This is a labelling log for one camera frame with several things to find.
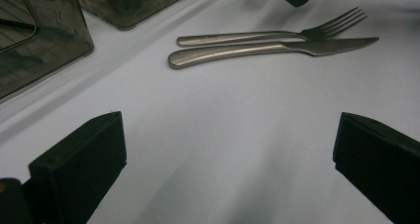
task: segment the fork handle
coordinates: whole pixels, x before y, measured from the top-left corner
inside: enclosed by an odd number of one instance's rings
[[[220,58],[290,52],[297,50],[279,42],[216,46],[174,52],[169,56],[169,63],[171,68],[179,69]]]
[[[228,44],[251,40],[276,39],[276,38],[302,38],[297,33],[283,31],[250,32],[235,34],[213,34],[200,36],[180,37],[176,40],[181,47],[208,46],[216,44]]]

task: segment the white surface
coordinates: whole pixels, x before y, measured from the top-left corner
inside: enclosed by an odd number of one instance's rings
[[[341,38],[380,37],[362,50],[168,67],[179,36],[300,31],[356,6],[368,18]],[[86,21],[91,56],[0,105],[1,177],[25,181],[34,158],[119,110],[128,165],[90,224],[390,223],[332,153],[342,112],[420,140],[419,0],[183,0],[129,32]]]

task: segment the silver knife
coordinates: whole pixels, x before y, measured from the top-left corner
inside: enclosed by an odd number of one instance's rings
[[[309,42],[272,42],[187,49],[169,56],[171,68],[179,69],[220,58],[275,53],[305,53],[311,56],[329,56],[361,49],[379,38],[337,39]]]

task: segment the fork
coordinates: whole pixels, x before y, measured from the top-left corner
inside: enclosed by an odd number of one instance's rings
[[[362,12],[362,10],[357,7],[323,25],[303,30],[300,33],[269,31],[236,34],[214,34],[180,37],[176,40],[176,42],[181,47],[195,47],[276,38],[298,38],[306,41],[328,40],[339,36],[352,26],[361,22],[367,17],[362,17],[363,14],[364,12]]]

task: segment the metal cutlery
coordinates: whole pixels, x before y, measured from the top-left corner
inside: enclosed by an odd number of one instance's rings
[[[367,16],[359,8],[349,12],[315,28],[303,30],[300,33],[285,31],[250,32],[236,34],[215,34],[201,36],[180,37],[176,40],[181,47],[208,46],[227,44],[251,40],[265,40],[278,38],[298,38],[306,41],[333,39],[347,31],[349,28],[361,22]]]
[[[305,53],[328,56],[367,47],[379,38],[338,39],[309,42],[271,42],[187,49],[169,56],[171,68],[179,69],[220,58],[275,53]]]

